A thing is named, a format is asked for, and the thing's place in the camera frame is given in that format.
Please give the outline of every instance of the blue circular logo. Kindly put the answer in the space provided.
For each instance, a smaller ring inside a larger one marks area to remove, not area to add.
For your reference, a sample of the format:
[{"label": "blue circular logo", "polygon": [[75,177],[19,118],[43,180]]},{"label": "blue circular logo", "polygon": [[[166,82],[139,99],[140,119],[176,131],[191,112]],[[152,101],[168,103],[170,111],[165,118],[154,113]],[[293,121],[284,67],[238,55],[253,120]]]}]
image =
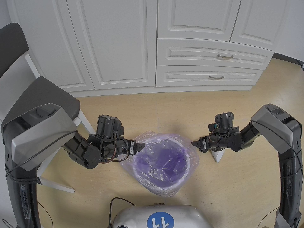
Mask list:
[{"label": "blue circular logo", "polygon": [[152,215],[147,220],[148,228],[173,228],[174,219],[173,217],[165,212],[157,212]]}]

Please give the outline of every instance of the purple trash bag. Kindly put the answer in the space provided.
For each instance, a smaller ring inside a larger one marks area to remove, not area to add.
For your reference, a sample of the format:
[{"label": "purple trash bag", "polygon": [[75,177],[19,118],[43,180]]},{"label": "purple trash bag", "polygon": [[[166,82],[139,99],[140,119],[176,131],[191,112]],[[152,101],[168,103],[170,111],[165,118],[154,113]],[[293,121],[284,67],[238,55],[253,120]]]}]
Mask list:
[{"label": "purple trash bag", "polygon": [[120,164],[140,184],[159,196],[174,196],[199,164],[196,147],[178,134],[146,132],[135,140],[146,146]]}]

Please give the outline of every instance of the white label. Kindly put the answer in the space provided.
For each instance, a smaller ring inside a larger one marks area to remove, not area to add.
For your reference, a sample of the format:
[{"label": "white label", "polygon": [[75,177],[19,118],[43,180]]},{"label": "white label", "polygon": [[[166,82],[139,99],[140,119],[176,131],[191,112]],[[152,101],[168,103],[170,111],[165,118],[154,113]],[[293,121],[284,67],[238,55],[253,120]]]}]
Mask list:
[{"label": "white label", "polygon": [[134,142],[133,141],[131,141],[130,154],[134,154]]},{"label": "white label", "polygon": [[204,150],[207,148],[206,147],[206,139],[203,139],[203,145],[204,145]]}]

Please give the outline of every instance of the wooden floor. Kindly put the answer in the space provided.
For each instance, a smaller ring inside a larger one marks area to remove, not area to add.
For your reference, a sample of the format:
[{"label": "wooden floor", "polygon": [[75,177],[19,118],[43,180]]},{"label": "wooden floor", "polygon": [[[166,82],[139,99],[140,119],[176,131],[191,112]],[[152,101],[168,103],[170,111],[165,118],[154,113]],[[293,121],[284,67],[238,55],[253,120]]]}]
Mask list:
[{"label": "wooden floor", "polygon": [[[125,137],[145,131],[179,133],[192,141],[208,134],[208,124],[218,113],[234,113],[240,129],[267,103],[280,106],[304,123],[304,72],[299,65],[272,59],[251,91],[178,92],[79,98],[81,109],[94,128],[100,114],[118,117]],[[108,226],[109,204],[122,197],[135,205],[189,204],[199,207],[214,227],[256,228],[260,220],[279,206],[278,156],[263,138],[240,152],[226,150],[220,163],[211,153],[200,153],[200,165],[172,198],[150,193],[121,168],[119,163],[87,170],[61,149],[43,177],[75,188],[67,193],[38,185],[38,200],[48,210],[55,228]],[[304,212],[304,195],[300,211]],[[115,201],[112,217],[128,204]],[[40,207],[41,223],[50,228]],[[274,226],[275,212],[261,223]]]}]

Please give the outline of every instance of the dark baseboard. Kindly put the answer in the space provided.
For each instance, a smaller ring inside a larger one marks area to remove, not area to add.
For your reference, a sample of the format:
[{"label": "dark baseboard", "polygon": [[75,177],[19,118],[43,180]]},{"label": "dark baseboard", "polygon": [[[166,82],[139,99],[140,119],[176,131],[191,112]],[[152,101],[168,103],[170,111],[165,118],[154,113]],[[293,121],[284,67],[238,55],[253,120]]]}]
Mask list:
[{"label": "dark baseboard", "polygon": [[274,53],[272,58],[276,58],[276,59],[280,59],[280,60],[283,60],[283,61],[295,63],[295,64],[300,65],[303,68],[304,62],[302,62],[300,60],[297,60],[297,59],[294,59],[292,57],[288,57],[288,56],[285,56],[285,55],[282,55],[282,54],[279,54],[279,53]]}]

